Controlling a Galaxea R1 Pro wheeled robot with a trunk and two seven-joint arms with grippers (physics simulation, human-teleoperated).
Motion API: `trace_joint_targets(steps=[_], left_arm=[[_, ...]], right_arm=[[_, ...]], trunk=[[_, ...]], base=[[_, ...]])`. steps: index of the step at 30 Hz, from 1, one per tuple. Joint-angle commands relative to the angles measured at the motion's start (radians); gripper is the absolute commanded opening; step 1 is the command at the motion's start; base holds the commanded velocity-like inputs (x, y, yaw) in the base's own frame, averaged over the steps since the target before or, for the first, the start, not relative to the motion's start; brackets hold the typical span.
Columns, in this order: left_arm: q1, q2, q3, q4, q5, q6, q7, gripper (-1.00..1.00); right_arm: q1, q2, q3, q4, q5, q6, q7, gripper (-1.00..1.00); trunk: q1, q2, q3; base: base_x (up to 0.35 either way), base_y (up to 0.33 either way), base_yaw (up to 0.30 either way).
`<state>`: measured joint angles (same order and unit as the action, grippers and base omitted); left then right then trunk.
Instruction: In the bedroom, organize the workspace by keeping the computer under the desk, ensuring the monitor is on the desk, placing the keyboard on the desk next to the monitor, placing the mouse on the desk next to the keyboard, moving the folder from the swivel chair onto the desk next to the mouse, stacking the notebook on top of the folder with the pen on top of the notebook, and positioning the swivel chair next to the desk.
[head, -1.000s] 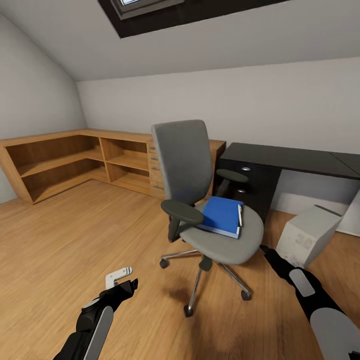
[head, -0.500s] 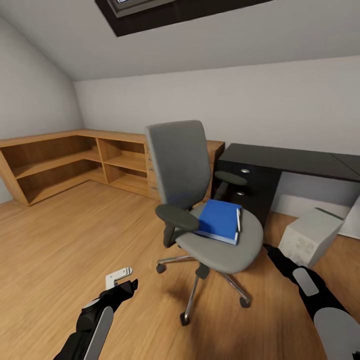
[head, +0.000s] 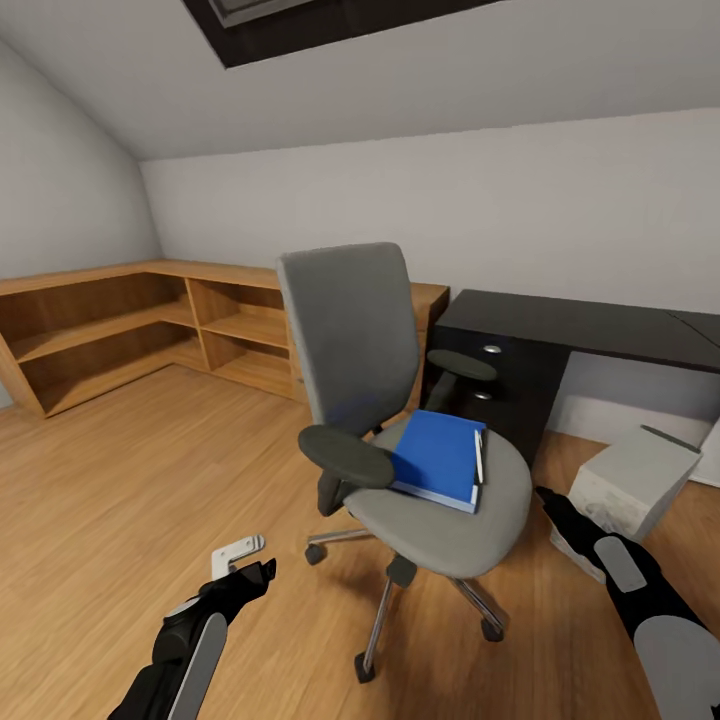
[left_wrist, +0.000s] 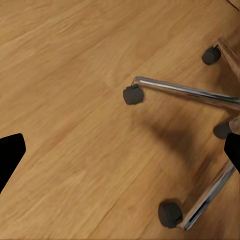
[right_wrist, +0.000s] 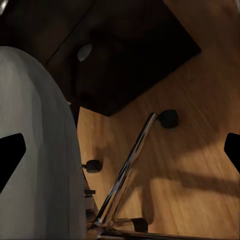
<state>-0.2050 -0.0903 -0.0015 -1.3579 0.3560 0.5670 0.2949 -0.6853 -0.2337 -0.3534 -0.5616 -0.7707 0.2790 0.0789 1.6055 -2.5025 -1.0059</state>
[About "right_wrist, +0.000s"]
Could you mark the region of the swivel chair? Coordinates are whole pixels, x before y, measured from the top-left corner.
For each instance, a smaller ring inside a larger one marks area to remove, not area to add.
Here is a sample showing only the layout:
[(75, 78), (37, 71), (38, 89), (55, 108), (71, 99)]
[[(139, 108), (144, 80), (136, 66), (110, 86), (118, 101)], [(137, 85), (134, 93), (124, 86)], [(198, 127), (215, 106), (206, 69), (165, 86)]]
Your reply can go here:
[(27, 52), (0, 46), (0, 139), (21, 133), (26, 152), (0, 193), (0, 240), (223, 240), (148, 233), (144, 218), (114, 219), (155, 121), (178, 126), (175, 110), (151, 112), (100, 212), (83, 169), (69, 104), (46, 68)]

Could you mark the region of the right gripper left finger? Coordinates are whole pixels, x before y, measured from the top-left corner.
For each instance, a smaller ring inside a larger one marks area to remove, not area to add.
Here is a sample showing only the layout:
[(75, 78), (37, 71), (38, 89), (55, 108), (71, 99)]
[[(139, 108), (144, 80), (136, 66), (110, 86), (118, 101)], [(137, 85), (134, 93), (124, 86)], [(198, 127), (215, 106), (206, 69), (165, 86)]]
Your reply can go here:
[(22, 133), (0, 138), (0, 193), (26, 152)]

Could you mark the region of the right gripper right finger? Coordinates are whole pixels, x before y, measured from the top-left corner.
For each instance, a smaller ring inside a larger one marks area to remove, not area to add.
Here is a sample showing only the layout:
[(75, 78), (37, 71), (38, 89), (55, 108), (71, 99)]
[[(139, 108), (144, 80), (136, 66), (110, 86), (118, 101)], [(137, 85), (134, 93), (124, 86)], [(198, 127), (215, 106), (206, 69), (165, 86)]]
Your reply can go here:
[(240, 173), (240, 135), (229, 133), (227, 135), (224, 151)]

